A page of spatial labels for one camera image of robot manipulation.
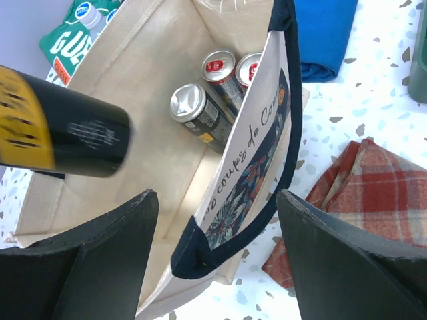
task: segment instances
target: speckled white surface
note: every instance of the speckled white surface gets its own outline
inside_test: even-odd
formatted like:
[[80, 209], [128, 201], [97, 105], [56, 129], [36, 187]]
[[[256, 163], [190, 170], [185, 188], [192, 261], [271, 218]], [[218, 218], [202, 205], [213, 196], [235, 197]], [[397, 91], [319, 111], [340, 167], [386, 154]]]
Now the speckled white surface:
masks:
[[[427, 105], [406, 90], [421, 0], [359, 0], [346, 60], [339, 77], [305, 84], [311, 97], [304, 112], [303, 141], [292, 191], [305, 197], [350, 140], [371, 136], [427, 168]], [[0, 184], [0, 232], [14, 230], [31, 172], [8, 169]], [[230, 286], [218, 283], [192, 302], [159, 319], [300, 319], [292, 293], [260, 268], [280, 236], [275, 216], [244, 251]]]

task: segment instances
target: green package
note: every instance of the green package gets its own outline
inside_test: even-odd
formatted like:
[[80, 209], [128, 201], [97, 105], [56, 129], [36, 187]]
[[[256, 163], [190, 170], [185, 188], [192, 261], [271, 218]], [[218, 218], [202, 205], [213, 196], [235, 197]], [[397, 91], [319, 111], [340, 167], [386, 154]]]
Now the green package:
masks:
[[[74, 0], [60, 26], [41, 38], [40, 49], [64, 85], [68, 85], [75, 70], [92, 46], [89, 30], [75, 17], [75, 10], [87, 0]], [[117, 9], [119, 1], [89, 1], [102, 15]]]

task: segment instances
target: yellow label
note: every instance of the yellow label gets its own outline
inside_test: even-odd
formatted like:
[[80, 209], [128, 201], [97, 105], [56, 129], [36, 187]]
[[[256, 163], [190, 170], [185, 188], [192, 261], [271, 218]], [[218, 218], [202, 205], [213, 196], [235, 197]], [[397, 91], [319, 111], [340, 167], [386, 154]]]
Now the yellow label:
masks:
[[200, 140], [202, 140], [204, 143], [209, 143], [212, 140], [214, 140], [214, 138], [209, 133], [204, 133], [203, 135], [200, 135], [197, 138], [199, 138]]
[[45, 114], [28, 83], [0, 66], [0, 160], [7, 165], [53, 169]]

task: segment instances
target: silver can top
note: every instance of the silver can top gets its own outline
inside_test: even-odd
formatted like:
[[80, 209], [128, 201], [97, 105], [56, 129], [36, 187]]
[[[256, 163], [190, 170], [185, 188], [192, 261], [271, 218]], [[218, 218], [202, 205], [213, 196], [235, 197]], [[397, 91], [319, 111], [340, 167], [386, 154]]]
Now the silver can top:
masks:
[[201, 75], [209, 82], [221, 81], [233, 72], [235, 66], [236, 58], [231, 51], [215, 50], [203, 59]]
[[180, 123], [191, 121], [203, 111], [205, 104], [205, 89], [193, 83], [184, 85], [172, 95], [171, 116]]
[[236, 67], [236, 78], [238, 78], [238, 81], [244, 87], [249, 87], [252, 82], [252, 78], [255, 75], [256, 68], [261, 59], [261, 54], [261, 51], [248, 53], [239, 61]]

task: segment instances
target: green plastic container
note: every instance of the green plastic container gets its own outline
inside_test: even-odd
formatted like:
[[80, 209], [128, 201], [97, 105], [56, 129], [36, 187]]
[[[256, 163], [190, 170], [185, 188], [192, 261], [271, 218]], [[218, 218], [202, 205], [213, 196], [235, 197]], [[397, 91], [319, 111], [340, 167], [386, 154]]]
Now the green plastic container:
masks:
[[427, 103], [427, 10], [424, 0], [412, 58], [408, 93], [413, 100]]

